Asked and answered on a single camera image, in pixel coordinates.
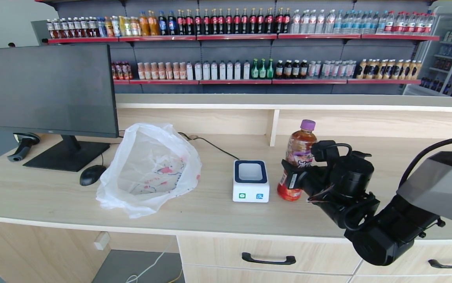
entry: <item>monitor screen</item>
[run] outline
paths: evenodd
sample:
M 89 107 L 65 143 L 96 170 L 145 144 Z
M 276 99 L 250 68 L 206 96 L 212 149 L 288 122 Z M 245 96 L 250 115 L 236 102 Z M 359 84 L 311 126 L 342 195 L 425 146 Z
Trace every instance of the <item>monitor screen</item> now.
M 0 127 L 118 136 L 108 45 L 0 49 Z

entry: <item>green bottle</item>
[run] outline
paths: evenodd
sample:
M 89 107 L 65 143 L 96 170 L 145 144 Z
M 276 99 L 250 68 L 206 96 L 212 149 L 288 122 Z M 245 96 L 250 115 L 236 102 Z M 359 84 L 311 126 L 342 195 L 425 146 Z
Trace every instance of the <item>green bottle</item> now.
M 273 59 L 269 59 L 269 67 L 267 68 L 267 78 L 272 79 L 273 78 Z
M 259 79 L 266 78 L 266 60 L 263 58 L 260 60 Z
M 252 71 L 251 71 L 252 79 L 258 79 L 259 78 L 259 69 L 257 67 L 257 65 L 258 65 L 257 59 L 254 59 L 254 62 L 252 63 L 252 65 L 253 65 Z

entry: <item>robotic arm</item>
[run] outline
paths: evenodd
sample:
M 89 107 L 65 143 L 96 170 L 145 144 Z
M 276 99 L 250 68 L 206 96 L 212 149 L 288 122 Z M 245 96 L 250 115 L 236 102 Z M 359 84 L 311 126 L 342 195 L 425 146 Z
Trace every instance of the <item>robotic arm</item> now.
M 322 140 L 312 146 L 317 162 L 326 166 L 297 168 L 285 160 L 286 186 L 301 188 L 310 197 L 308 202 L 319 206 L 353 243 L 355 251 L 372 265 L 390 265 L 414 244 L 424 238 L 425 230 L 434 224 L 444 227 L 441 216 L 452 220 L 452 152 L 439 152 L 409 177 L 428 152 L 449 145 L 444 140 L 423 150 L 408 166 L 400 180 L 397 194 L 379 213 L 380 201 L 366 193 L 374 166 L 366 160 L 370 154 L 353 151 L 346 143 Z M 337 147 L 347 147 L 340 156 Z M 443 268 L 436 260 L 433 267 Z

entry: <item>white cable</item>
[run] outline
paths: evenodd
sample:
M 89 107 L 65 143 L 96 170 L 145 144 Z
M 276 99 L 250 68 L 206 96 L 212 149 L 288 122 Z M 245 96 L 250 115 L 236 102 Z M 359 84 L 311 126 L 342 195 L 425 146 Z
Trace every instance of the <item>white cable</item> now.
M 147 267 L 141 274 L 136 275 L 136 274 L 132 274 L 130 275 L 130 277 L 126 280 L 125 283 L 131 283 L 133 281 L 135 281 L 135 283 L 138 283 L 138 278 L 140 276 L 142 276 L 145 272 L 147 272 L 149 269 L 151 269 L 154 265 L 156 265 L 156 263 L 158 263 L 158 260 L 163 256 L 163 254 L 165 254 L 165 252 L 167 252 L 168 248 L 172 245 L 172 243 L 174 242 L 174 240 L 170 240 L 170 244 L 168 244 L 168 246 L 166 247 L 166 249 L 158 256 L 158 258 L 156 258 L 156 260 L 154 261 L 154 263 L 152 265 L 150 265 L 149 267 Z

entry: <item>white wall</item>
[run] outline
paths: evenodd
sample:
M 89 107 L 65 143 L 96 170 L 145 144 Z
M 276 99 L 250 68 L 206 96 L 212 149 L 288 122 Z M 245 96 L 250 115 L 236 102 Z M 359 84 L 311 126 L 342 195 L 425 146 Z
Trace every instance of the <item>white wall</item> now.
M 53 7 L 34 0 L 0 0 L 0 48 L 9 42 L 16 46 L 37 45 L 30 22 L 57 17 Z

